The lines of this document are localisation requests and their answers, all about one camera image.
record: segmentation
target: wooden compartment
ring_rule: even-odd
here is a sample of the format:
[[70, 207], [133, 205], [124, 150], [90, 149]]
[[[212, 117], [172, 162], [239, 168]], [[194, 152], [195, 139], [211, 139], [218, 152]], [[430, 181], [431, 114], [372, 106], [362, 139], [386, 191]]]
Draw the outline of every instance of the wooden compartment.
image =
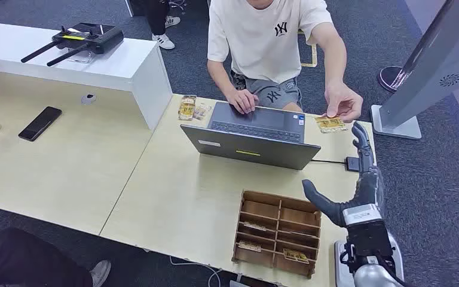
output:
[[284, 257], [282, 253], [276, 253], [274, 265], [276, 268], [288, 271], [291, 273], [298, 273], [307, 276], [309, 279], [314, 273], [315, 261], [309, 260], [309, 264], [294, 262]]
[[[316, 266], [320, 226], [321, 213], [308, 201], [243, 191], [232, 260], [310, 278]], [[261, 251], [238, 247], [242, 241], [260, 245]], [[307, 262], [286, 258], [284, 248], [302, 252]]]
[[281, 220], [279, 222], [279, 230], [319, 237], [321, 228], [315, 225]]
[[247, 213], [247, 212], [240, 212], [240, 217], [238, 221], [243, 222], [243, 223], [260, 225], [260, 226], [263, 226], [264, 228], [274, 230], [274, 231], [277, 229], [277, 223], [278, 223], [278, 220], [275, 218], [255, 215], [255, 214]]
[[271, 218], [277, 218], [279, 215], [279, 206], [246, 200], [242, 205], [243, 212], [262, 215]]
[[266, 267], [272, 267], [274, 252], [261, 250], [261, 252], [251, 251], [243, 248], [239, 248], [235, 245], [235, 252], [233, 255], [233, 261], [245, 261], [254, 264], [264, 265]]
[[248, 226], [245, 222], [238, 223], [238, 232], [251, 234], [254, 236], [264, 237], [274, 240], [276, 238], [276, 231], [272, 229], [259, 230]]
[[277, 240], [282, 240], [285, 242], [291, 242], [295, 244], [312, 246], [319, 246], [319, 238], [316, 236], [306, 235], [303, 233], [296, 233], [290, 231], [279, 230], [277, 232]]

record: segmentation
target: desk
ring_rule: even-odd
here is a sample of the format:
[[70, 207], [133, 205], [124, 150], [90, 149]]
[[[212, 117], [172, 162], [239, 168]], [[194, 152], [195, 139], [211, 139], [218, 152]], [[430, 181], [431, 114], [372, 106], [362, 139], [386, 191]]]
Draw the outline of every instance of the desk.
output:
[[[96, 101], [81, 105], [91, 93]], [[35, 142], [17, 135], [46, 106]], [[124, 91], [0, 73], [0, 209], [99, 234], [152, 131]]]
[[[197, 104], [215, 100], [198, 98]], [[231, 261], [243, 189], [304, 199], [301, 180], [311, 179], [335, 201], [354, 195], [358, 174], [341, 164], [310, 163], [302, 170], [200, 155], [179, 125], [174, 95], [142, 154], [101, 236], [162, 254], [240, 273], [284, 286], [335, 286], [333, 243], [346, 231], [322, 217], [316, 273], [311, 280], [281, 270]], [[205, 127], [210, 118], [187, 124]], [[307, 115], [305, 142], [322, 146], [316, 156], [356, 156], [350, 131], [323, 135]], [[372, 127], [362, 123], [373, 143]]]
[[172, 96], [156, 41], [124, 38], [111, 51], [97, 55], [88, 64], [64, 60], [47, 67], [47, 62], [66, 53], [57, 48], [27, 63], [20, 61], [51, 42], [57, 33], [57, 30], [0, 24], [0, 72], [130, 92], [148, 127], [155, 128]]

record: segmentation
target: shoe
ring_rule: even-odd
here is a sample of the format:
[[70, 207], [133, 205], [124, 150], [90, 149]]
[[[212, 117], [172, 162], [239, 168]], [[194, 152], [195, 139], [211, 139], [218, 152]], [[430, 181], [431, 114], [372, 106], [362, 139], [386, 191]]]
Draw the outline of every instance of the shoe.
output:
[[166, 16], [166, 22], [164, 22], [164, 27], [168, 28], [171, 26], [175, 26], [178, 23], [180, 23], [180, 17]]
[[166, 50], [171, 50], [175, 48], [175, 44], [166, 36], [166, 34], [162, 35], [154, 35], [152, 34], [152, 40], [153, 41], [158, 41], [159, 42], [159, 47], [166, 49]]
[[112, 263], [108, 260], [103, 260], [96, 264], [94, 269], [90, 271], [90, 275], [92, 276], [92, 287], [101, 287], [106, 281], [106, 278], [108, 278], [111, 268]]

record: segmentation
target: floor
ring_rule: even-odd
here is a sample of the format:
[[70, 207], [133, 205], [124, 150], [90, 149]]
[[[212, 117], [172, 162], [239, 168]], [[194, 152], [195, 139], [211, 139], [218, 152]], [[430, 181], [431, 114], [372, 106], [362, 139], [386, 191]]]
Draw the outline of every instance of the floor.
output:
[[[378, 71], [403, 63], [414, 49], [439, 0], [327, 0], [335, 26], [348, 50], [344, 81], [364, 98], [361, 120], [391, 94], [377, 83]], [[175, 42], [163, 51], [176, 93], [222, 99], [206, 71], [208, 15], [205, 0], [192, 0], [182, 22], [167, 31]], [[0, 0], [0, 23], [58, 29], [78, 22], [121, 27], [128, 38], [149, 39], [144, 17], [129, 17], [123, 0]], [[311, 49], [299, 37], [302, 62]], [[318, 65], [298, 77], [306, 112], [326, 110], [323, 52]], [[415, 286], [459, 286], [459, 91], [418, 115], [420, 141], [375, 136], [378, 165], [385, 183], [385, 218], [403, 252], [406, 281]], [[109, 258], [114, 264], [110, 286], [202, 286], [202, 267], [172, 267], [164, 255], [89, 236], [0, 210], [0, 229], [16, 226], [38, 234], [89, 268]], [[233, 274], [225, 274], [223, 286]]]

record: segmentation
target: robotic hand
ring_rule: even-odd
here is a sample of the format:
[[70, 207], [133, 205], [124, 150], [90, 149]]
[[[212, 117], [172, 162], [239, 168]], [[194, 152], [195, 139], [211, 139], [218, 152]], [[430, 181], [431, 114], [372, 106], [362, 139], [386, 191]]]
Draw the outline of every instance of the robotic hand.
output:
[[320, 194], [308, 179], [302, 181], [305, 196], [334, 224], [347, 229], [345, 250], [338, 260], [349, 267], [356, 287], [407, 287], [402, 281], [400, 249], [381, 216], [383, 182], [379, 168], [374, 166], [368, 134], [357, 122], [352, 132], [358, 138], [353, 145], [360, 159], [360, 177], [353, 199], [334, 203]]

